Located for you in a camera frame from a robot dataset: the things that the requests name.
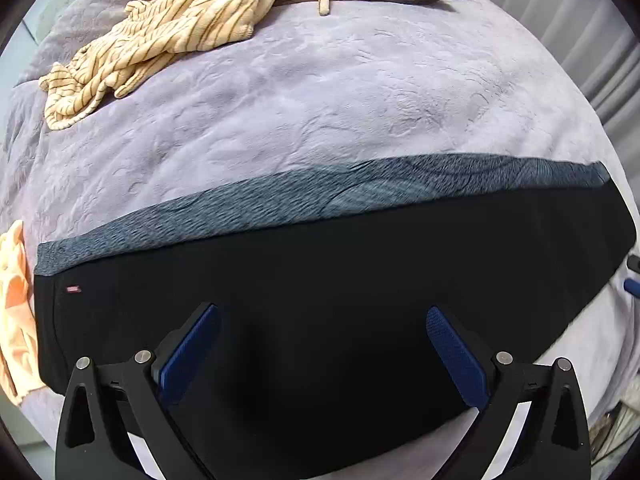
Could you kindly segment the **grey curtain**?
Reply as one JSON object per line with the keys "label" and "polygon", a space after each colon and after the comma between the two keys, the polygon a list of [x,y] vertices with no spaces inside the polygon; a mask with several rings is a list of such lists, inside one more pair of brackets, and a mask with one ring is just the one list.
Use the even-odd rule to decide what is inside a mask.
{"label": "grey curtain", "polygon": [[639,170],[639,39],[612,0],[491,0],[534,34],[597,112],[620,160]]}

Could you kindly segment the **orange fleece garment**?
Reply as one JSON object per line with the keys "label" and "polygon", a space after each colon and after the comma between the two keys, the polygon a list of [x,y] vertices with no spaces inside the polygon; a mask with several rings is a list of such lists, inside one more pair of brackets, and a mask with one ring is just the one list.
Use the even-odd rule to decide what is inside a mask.
{"label": "orange fleece garment", "polygon": [[16,406],[44,387],[29,295],[24,222],[16,220],[1,235],[1,389]]}

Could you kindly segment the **black pants grey waistband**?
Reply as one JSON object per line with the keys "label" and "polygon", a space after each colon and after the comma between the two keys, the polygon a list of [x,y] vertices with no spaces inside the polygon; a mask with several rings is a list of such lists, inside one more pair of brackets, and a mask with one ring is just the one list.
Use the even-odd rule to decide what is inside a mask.
{"label": "black pants grey waistband", "polygon": [[600,162],[421,155],[211,188],[37,252],[39,370],[154,350],[212,314],[158,385],[213,479],[306,479],[399,448],[464,410],[428,338],[450,311],[538,359],[637,241]]}

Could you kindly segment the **cream striped garment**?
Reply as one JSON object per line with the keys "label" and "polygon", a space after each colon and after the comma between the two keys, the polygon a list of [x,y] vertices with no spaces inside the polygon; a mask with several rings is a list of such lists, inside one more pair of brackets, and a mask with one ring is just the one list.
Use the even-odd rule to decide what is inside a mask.
{"label": "cream striped garment", "polygon": [[[181,55],[253,35],[277,0],[134,0],[126,18],[40,78],[44,119],[62,130],[91,114],[107,93],[121,99]],[[326,15],[330,0],[317,0]]]}

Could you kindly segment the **lavender embossed bed blanket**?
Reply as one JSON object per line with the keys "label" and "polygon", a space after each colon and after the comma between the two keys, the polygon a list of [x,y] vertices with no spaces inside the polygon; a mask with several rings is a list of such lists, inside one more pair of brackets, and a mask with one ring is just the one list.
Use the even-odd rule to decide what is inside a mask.
{"label": "lavender embossed bed blanket", "polygon": [[1,222],[29,252],[147,206],[312,165],[427,152],[623,166],[549,51],[489,0],[278,6],[249,40],[189,56],[52,132],[38,80],[131,0],[77,0],[1,102]]}

